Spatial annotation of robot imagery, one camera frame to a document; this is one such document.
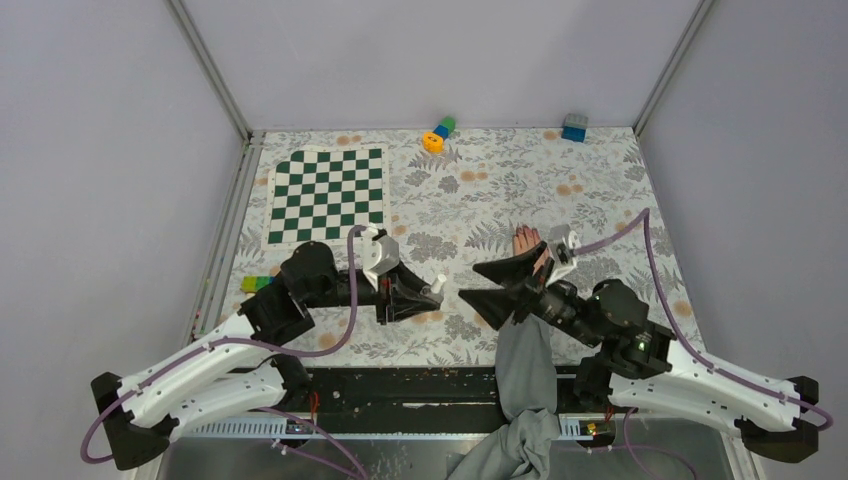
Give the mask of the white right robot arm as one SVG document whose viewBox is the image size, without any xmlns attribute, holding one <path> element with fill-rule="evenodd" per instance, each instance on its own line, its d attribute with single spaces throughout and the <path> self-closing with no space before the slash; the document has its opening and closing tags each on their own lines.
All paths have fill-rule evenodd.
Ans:
<svg viewBox="0 0 848 480">
<path fill-rule="evenodd" d="M 574 380 L 573 396 L 583 410 L 672 414 L 737 437 L 752 453 L 784 463 L 797 464 L 818 451 L 818 427 L 803 418 L 818 400 L 817 381 L 770 378 L 699 352 L 682 335 L 651 321 L 648 304 L 618 279 L 603 280 L 581 297 L 556 264 L 570 256 L 563 245 L 541 271 L 535 269 L 545 249 L 540 244 L 474 265 L 495 288 L 458 295 L 495 330 L 535 316 L 596 348 L 580 361 Z"/>
</svg>

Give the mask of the person's hand with painted nails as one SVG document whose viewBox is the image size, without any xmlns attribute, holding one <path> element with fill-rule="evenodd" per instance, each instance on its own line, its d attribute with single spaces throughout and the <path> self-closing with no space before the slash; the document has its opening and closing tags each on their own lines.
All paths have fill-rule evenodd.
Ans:
<svg viewBox="0 0 848 480">
<path fill-rule="evenodd" d="M 516 228 L 512 237 L 513 255 L 521 256 L 527 252 L 533 252 L 536 247 L 542 243 L 541 235 L 537 228 L 528 225 L 520 225 Z M 549 265 L 551 255 L 546 248 L 541 255 L 536 259 L 533 267 L 533 274 L 542 274 L 543 277 L 549 276 Z"/>
</svg>

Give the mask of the grey sleeved forearm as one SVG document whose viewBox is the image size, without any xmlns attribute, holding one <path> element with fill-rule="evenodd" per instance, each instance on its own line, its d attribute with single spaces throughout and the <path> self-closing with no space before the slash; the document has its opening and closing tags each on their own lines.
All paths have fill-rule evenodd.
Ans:
<svg viewBox="0 0 848 480">
<path fill-rule="evenodd" d="M 535 316 L 498 333 L 495 376 L 506 423 L 474 446 L 450 479 L 547 479 L 561 434 L 550 327 Z"/>
</svg>

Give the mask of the clear nail polish bottle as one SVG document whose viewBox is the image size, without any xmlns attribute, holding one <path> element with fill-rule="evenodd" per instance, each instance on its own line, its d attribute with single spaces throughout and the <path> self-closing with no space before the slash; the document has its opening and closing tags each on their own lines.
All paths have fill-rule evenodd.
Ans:
<svg viewBox="0 0 848 480">
<path fill-rule="evenodd" d="M 422 294 L 433 302 L 441 304 L 444 300 L 444 284 L 444 281 L 436 279 L 422 289 Z"/>
</svg>

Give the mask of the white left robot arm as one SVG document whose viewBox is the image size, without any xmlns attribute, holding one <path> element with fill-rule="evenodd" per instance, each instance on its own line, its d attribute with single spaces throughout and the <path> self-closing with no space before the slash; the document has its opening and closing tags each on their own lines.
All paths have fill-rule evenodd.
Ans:
<svg viewBox="0 0 848 480">
<path fill-rule="evenodd" d="M 132 470 L 197 427 L 277 405 L 299 410 L 311 388 L 302 359 L 339 351 L 352 336 L 359 307 L 374 307 L 381 325 L 440 309 L 444 275 L 421 279 L 382 230 L 364 241 L 360 267 L 355 244 L 350 235 L 345 270 L 337 268 L 328 245 L 299 245 L 270 284 L 201 339 L 136 374 L 105 372 L 93 379 L 99 415 L 82 440 L 81 458 Z M 337 307 L 348 308 L 349 320 L 334 344 L 313 351 L 290 347 L 314 327 L 312 310 Z"/>
</svg>

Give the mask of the white nail polish cap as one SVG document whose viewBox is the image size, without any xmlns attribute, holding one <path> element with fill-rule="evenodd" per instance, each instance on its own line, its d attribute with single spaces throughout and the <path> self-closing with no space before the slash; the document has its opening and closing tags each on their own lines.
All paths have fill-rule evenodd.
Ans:
<svg viewBox="0 0 848 480">
<path fill-rule="evenodd" d="M 431 284 L 431 292 L 434 294 L 440 294 L 443 291 L 446 281 L 447 277 L 444 274 L 438 274 Z"/>
</svg>

